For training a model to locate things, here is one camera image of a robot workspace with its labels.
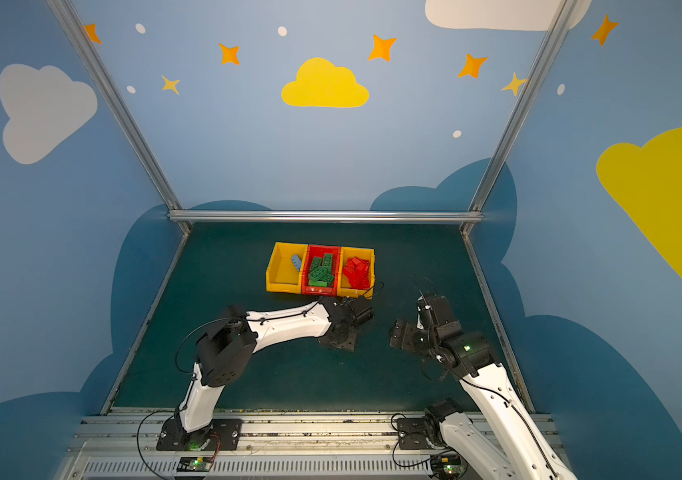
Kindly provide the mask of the red lego brick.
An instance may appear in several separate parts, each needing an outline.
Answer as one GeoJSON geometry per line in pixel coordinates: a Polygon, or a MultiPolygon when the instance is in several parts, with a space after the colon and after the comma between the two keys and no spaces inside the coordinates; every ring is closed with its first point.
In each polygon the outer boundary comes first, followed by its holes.
{"type": "Polygon", "coordinates": [[[347,279],[349,287],[356,290],[370,288],[370,261],[359,257],[349,258],[342,273],[347,279]]]}

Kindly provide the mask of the bright green lego brick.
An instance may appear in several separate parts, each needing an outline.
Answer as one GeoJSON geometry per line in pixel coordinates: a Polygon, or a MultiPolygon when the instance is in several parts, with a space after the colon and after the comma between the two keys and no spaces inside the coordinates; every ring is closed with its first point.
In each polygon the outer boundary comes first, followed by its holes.
{"type": "Polygon", "coordinates": [[[335,276],[332,271],[325,266],[318,266],[308,274],[307,285],[310,287],[327,288],[334,284],[335,276]]]}

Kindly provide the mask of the blue lego brick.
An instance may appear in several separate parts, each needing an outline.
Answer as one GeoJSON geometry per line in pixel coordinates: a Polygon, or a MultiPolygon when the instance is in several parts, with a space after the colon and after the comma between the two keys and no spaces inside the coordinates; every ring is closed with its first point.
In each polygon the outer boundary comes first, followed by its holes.
{"type": "Polygon", "coordinates": [[[294,254],[291,256],[291,263],[297,272],[301,272],[303,262],[302,262],[301,257],[298,254],[294,254]]]}

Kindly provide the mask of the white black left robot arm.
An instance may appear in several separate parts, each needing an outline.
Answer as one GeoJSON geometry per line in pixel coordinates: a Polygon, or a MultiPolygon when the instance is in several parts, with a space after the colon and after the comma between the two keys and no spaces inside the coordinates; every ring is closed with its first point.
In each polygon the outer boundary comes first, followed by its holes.
{"type": "Polygon", "coordinates": [[[225,386],[237,380],[252,356],[288,341],[316,338],[322,345],[352,351],[358,329],[373,318],[371,300],[320,297],[306,305],[268,312],[231,307],[198,328],[190,385],[173,416],[182,435],[209,427],[225,386]]]}

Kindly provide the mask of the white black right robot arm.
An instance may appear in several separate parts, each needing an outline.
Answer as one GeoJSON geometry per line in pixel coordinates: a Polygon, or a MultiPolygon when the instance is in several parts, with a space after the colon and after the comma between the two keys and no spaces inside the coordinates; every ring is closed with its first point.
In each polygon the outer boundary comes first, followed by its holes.
{"type": "Polygon", "coordinates": [[[481,479],[574,479],[514,391],[490,344],[456,322],[443,326],[395,322],[390,345],[436,361],[454,376],[495,435],[491,442],[449,402],[427,410],[432,437],[481,479]]]}

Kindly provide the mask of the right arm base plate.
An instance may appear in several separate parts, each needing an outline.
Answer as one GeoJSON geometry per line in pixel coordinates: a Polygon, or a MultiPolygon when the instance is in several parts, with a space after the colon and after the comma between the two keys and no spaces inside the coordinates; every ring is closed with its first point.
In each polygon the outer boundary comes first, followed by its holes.
{"type": "Polygon", "coordinates": [[[431,450],[435,447],[425,417],[397,416],[394,429],[398,436],[398,447],[402,450],[431,450]]]}

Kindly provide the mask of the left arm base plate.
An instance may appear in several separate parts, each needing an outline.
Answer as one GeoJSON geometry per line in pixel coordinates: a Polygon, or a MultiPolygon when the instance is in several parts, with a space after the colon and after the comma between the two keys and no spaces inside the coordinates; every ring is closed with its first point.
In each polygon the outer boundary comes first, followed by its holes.
{"type": "Polygon", "coordinates": [[[233,451],[242,429],[241,419],[213,419],[199,430],[188,432],[176,417],[166,420],[156,444],[158,451],[233,451]]]}

